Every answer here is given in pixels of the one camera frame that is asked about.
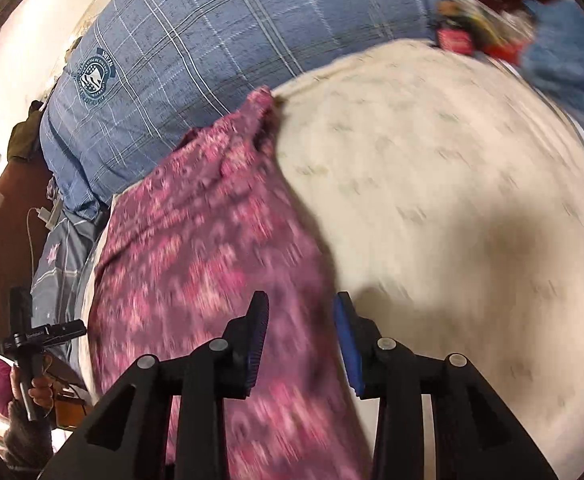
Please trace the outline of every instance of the red package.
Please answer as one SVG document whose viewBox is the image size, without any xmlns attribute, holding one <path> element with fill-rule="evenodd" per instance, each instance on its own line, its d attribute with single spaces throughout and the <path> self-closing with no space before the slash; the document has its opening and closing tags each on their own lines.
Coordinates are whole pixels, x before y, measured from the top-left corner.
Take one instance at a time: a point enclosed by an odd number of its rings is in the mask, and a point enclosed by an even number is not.
<svg viewBox="0 0 584 480">
<path fill-rule="evenodd" d="M 437 30 L 437 39 L 438 46 L 443 50 L 449 50 L 457 54 L 465 54 L 466 56 L 472 56 L 474 53 L 472 37 L 464 30 L 439 28 Z"/>
<path fill-rule="evenodd" d="M 483 52 L 488 56 L 495 57 L 496 59 L 502 59 L 511 63 L 512 65 L 518 66 L 519 56 L 523 47 L 527 43 L 509 43 L 507 45 L 489 45 L 483 49 Z"/>
</svg>

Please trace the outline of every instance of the pink floral fabric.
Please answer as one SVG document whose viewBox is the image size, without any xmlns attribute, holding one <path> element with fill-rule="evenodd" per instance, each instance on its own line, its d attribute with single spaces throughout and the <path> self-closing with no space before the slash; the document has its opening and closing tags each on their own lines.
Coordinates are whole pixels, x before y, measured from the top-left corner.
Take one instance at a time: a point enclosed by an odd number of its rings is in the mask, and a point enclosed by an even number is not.
<svg viewBox="0 0 584 480">
<path fill-rule="evenodd" d="M 269 90 L 253 91 L 238 111 L 190 130 L 119 199 L 89 317 L 94 378 L 105 391 L 141 354 L 189 354 L 265 290 L 256 387 L 225 405 L 230 476 L 357 480 L 369 457 L 336 355 L 333 283 L 276 166 L 272 110 Z"/>
</svg>

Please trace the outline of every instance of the bolt head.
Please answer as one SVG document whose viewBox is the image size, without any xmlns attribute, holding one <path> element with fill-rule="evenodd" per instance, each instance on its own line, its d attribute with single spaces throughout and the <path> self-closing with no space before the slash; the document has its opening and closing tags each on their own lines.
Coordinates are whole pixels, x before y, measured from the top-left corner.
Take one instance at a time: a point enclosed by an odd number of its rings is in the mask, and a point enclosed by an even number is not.
<svg viewBox="0 0 584 480">
<path fill-rule="evenodd" d="M 396 341 L 391 337 L 382 337 L 376 342 L 376 345 L 381 350 L 394 350 L 396 348 Z"/>
<path fill-rule="evenodd" d="M 463 368 L 465 365 L 467 365 L 467 358 L 464 355 L 461 354 L 452 354 L 449 357 L 450 359 L 450 364 L 459 368 Z"/>
<path fill-rule="evenodd" d="M 210 350 L 214 351 L 214 352 L 222 352 L 223 350 L 225 350 L 230 344 L 222 338 L 218 338 L 218 339 L 212 339 L 210 341 Z"/>
<path fill-rule="evenodd" d="M 143 355 L 136 362 L 137 367 L 142 368 L 143 370 L 147 370 L 148 368 L 152 368 L 153 365 L 155 365 L 155 364 L 156 364 L 156 359 L 151 355 Z"/>
</svg>

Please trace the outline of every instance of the black handle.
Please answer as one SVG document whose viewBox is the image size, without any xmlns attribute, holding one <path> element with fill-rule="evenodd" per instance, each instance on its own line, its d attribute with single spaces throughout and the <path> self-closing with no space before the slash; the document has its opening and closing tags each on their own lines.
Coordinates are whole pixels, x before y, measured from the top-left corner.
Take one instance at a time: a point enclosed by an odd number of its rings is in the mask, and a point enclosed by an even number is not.
<svg viewBox="0 0 584 480">
<path fill-rule="evenodd" d="M 27 412 L 27 420 L 31 422 L 44 418 L 43 408 L 34 403 L 34 399 L 29 396 L 29 389 L 32 388 L 32 379 L 43 375 L 43 354 L 32 352 L 26 357 L 18 360 L 20 372 L 20 393 L 23 396 L 23 404 Z"/>
</svg>

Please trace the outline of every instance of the human hand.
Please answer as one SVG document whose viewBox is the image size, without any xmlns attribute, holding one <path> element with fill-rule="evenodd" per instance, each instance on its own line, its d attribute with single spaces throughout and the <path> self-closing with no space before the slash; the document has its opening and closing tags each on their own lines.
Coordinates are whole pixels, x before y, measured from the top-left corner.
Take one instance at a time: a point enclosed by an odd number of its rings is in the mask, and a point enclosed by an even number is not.
<svg viewBox="0 0 584 480">
<path fill-rule="evenodd" d="M 20 374 L 17 367 L 13 366 L 9 374 L 11 380 L 12 394 L 16 400 L 22 402 L 23 396 L 20 391 Z M 27 393 L 38 404 L 46 410 L 51 410 L 54 406 L 54 391 L 52 384 L 54 381 L 48 376 L 35 377 L 32 379 L 32 388 Z"/>
</svg>

